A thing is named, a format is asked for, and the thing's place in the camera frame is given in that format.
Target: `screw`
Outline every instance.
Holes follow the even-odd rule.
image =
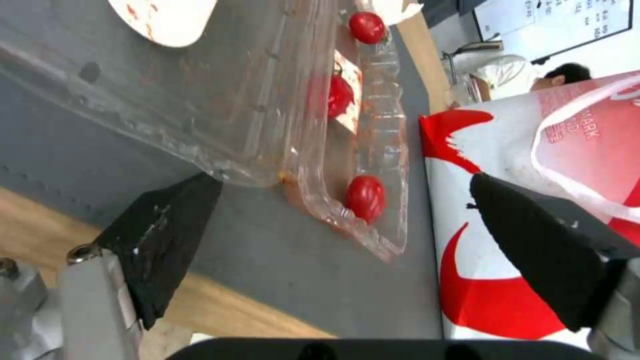
[[[78,245],[67,253],[67,264],[75,265],[102,256],[100,248],[96,244]]]
[[[0,258],[0,277],[16,280],[19,275],[18,264],[12,258]]]

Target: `red tomato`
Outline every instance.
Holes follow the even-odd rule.
[[[353,37],[369,45],[379,43],[387,32],[382,19],[370,12],[353,14],[349,19],[349,29]]]
[[[355,177],[347,190],[346,207],[368,224],[376,221],[387,206],[385,188],[377,177]]]
[[[353,102],[353,89],[342,78],[340,72],[331,76],[329,87],[328,117],[334,119],[347,111],[349,104]]]

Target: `white cloth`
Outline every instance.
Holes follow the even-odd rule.
[[[539,78],[533,65],[517,55],[492,59],[471,74],[489,85],[491,100],[526,94]]]

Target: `plastic tray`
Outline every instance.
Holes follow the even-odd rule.
[[[129,28],[107,1],[3,1],[0,72],[223,181],[271,186],[286,179],[287,193],[309,213],[389,260],[406,245],[398,59],[393,41],[356,48],[339,31],[339,9],[347,16],[352,5],[219,0],[202,37],[170,49]],[[326,120],[336,43],[351,46],[363,70],[356,137]],[[373,226],[340,203],[360,173],[378,176],[387,191]]]
[[[347,0],[340,1],[339,7],[339,22],[346,24],[356,9]],[[363,72],[359,130],[353,136],[334,120],[322,121],[326,108],[309,113],[310,119],[320,121],[305,122],[303,146],[292,148],[297,161],[292,162],[285,181],[286,194],[293,203],[302,203],[315,217],[390,261],[406,247],[408,207],[406,117],[397,83],[397,50],[391,34],[383,45],[359,45],[340,23],[335,39],[337,49]],[[372,225],[342,205],[348,184],[358,174],[378,177],[387,193],[385,212]]]

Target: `black hair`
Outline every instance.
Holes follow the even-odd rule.
[[[591,79],[591,71],[589,68],[576,63],[567,63],[560,65],[556,70],[549,72],[545,75],[546,79],[553,79],[556,76],[564,75],[564,83],[572,84],[579,81],[585,81]]]

